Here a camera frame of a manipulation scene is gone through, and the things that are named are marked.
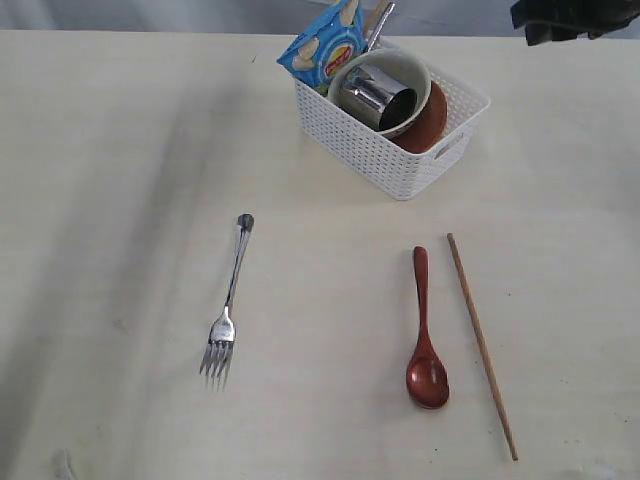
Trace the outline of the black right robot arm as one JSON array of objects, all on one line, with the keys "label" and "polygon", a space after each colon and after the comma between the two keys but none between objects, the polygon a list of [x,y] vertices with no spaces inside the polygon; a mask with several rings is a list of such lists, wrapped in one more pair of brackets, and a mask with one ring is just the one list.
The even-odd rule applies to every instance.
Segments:
[{"label": "black right robot arm", "polygon": [[627,0],[520,0],[510,8],[514,29],[524,29],[528,46],[586,35],[597,39],[627,28],[639,17],[639,2]]}]

